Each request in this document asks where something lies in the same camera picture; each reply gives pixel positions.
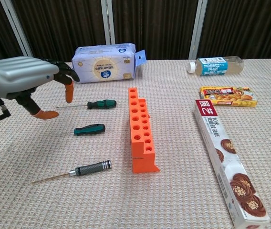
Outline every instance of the beige carpet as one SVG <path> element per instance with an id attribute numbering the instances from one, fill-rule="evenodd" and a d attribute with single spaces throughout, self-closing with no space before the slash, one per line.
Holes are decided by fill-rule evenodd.
<path id="1" fill-rule="evenodd" d="M 135 80 L 75 86 L 73 104 L 115 99 L 115 109 L 60 110 L 42 121 L 6 101 L 12 117 L 0 122 L 0 228 L 233 228 L 192 114 L 202 85 L 255 91 L 257 107 L 217 112 L 271 218 L 271 60 L 246 60 L 241 75 L 211 77 L 187 74 L 187 62 L 148 61 Z M 134 86 L 147 101 L 159 173 L 131 172 L 127 89 Z M 33 98 L 43 110 L 66 105 L 57 82 Z M 72 134 L 95 123 L 106 132 Z M 112 170 L 30 184 L 103 160 Z"/>

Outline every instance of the robotic hand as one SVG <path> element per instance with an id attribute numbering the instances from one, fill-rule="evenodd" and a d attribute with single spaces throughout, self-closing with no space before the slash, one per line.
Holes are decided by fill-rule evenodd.
<path id="1" fill-rule="evenodd" d="M 0 60 L 0 106 L 2 111 L 7 109 L 2 98 L 15 99 L 36 118 L 57 117 L 59 114 L 56 111 L 42 111 L 31 99 L 31 93 L 35 92 L 38 86 L 55 80 L 64 84 L 65 99 L 71 103 L 74 86 L 72 79 L 66 75 L 70 75 L 73 80 L 79 82 L 76 72 L 64 62 L 25 56 Z"/>

